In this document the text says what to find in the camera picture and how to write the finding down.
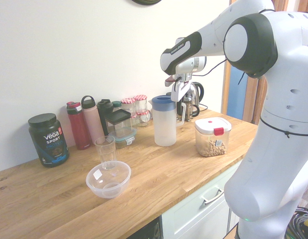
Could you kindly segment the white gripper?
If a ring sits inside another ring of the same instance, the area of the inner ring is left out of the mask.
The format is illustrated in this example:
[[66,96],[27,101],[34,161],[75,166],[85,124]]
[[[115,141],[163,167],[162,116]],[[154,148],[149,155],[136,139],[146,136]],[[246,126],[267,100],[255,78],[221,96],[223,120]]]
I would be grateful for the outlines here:
[[173,102],[177,102],[177,115],[182,115],[182,108],[181,108],[181,99],[182,97],[188,92],[190,88],[190,82],[175,82],[172,86],[171,90],[171,100]]

